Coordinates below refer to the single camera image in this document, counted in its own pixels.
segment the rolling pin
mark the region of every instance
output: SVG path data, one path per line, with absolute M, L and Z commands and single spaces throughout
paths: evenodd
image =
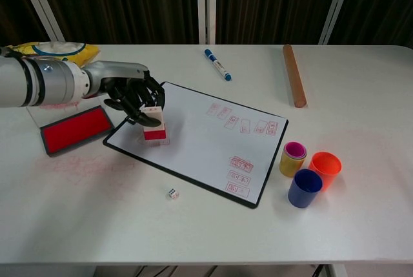
M 301 83 L 301 78 L 299 76 L 296 59 L 294 57 L 291 45 L 284 45 L 283 53 L 285 66 L 287 67 L 288 78 L 290 80 L 294 105 L 297 108 L 304 107 L 307 104 L 307 100 L 305 99 L 303 84 Z

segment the dark curtain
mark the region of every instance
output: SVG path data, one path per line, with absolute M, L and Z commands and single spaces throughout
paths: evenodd
M 413 0 L 344 0 L 329 43 L 413 48 Z
M 48 0 L 67 41 L 198 43 L 197 0 Z
M 0 0 L 0 46 L 49 40 L 30 0 Z
M 217 0 L 216 42 L 317 44 L 332 0 Z

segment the orange cup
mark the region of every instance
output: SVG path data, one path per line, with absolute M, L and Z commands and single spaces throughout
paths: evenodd
M 313 170 L 323 180 L 322 191 L 326 191 L 334 178 L 341 171 L 341 162 L 339 158 L 329 152 L 317 152 L 312 158 L 308 169 Z

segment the dice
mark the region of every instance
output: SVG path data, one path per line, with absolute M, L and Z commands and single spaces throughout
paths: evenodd
M 175 189 L 170 189 L 170 191 L 168 192 L 168 195 L 170 198 L 172 198 L 173 200 L 176 200 L 179 196 L 178 191 L 176 191 Z

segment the marker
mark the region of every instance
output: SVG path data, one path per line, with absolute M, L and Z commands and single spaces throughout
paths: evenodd
M 231 79 L 232 79 L 231 74 L 225 70 L 224 66 L 222 66 L 222 64 L 212 54 L 211 50 L 206 49 L 205 50 L 205 55 L 206 55 L 207 58 L 209 58 L 212 61 L 212 64 L 214 64 L 215 68 L 224 77 L 224 79 L 226 81 L 231 81 Z

